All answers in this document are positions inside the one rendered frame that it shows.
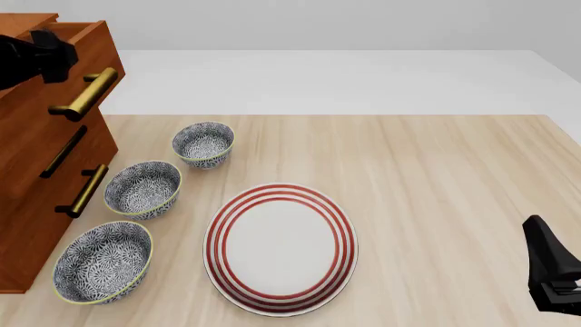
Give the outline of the white plate with red rings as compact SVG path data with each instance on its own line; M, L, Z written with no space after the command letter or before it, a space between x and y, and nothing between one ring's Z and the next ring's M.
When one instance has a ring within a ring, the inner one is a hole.
M355 272L359 243L338 203L294 183L255 185L211 218L202 245L214 287L248 312L291 317L336 298Z

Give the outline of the medium patterned bowl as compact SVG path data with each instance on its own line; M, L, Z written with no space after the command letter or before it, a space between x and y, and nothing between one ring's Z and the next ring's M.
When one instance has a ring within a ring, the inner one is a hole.
M169 212L182 186L179 169L165 161L146 161L124 168L104 187L108 209L135 221L151 220Z

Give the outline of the wooden cabinet with drawers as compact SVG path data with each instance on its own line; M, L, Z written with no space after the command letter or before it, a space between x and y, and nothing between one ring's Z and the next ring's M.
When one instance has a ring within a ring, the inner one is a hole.
M0 293L31 288L118 151L99 109L125 75L107 23L0 13L0 35L31 42L34 30L78 61L59 84L37 76L0 91Z

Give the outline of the large patterned bowl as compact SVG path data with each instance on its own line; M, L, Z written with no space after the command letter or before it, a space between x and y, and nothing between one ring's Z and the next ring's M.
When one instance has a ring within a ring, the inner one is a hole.
M69 244L54 264L55 294L65 302L118 302L143 282L153 257L153 237L139 223L98 225Z

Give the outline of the small patterned bowl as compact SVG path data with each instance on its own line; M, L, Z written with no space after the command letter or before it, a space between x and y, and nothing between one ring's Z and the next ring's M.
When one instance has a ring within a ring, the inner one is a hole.
M184 127L172 139L172 149L193 168L210 170L224 163L231 154L234 131L219 122L199 122Z

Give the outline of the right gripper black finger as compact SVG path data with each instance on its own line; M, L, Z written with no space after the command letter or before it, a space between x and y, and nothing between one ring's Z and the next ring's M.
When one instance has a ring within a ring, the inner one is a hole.
M581 261L556 238L542 217L533 214L522 227L529 258L529 283L581 280Z

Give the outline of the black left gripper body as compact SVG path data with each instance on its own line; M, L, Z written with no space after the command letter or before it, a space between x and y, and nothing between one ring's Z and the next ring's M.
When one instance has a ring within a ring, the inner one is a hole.
M45 83L63 83L69 71L77 64L78 55L73 45L66 43L49 29L30 32L34 45L35 66Z

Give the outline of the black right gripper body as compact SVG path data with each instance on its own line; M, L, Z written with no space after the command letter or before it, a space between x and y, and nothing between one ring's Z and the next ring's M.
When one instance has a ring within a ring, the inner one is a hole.
M540 282L529 278L528 288L540 312L581 312L581 279Z

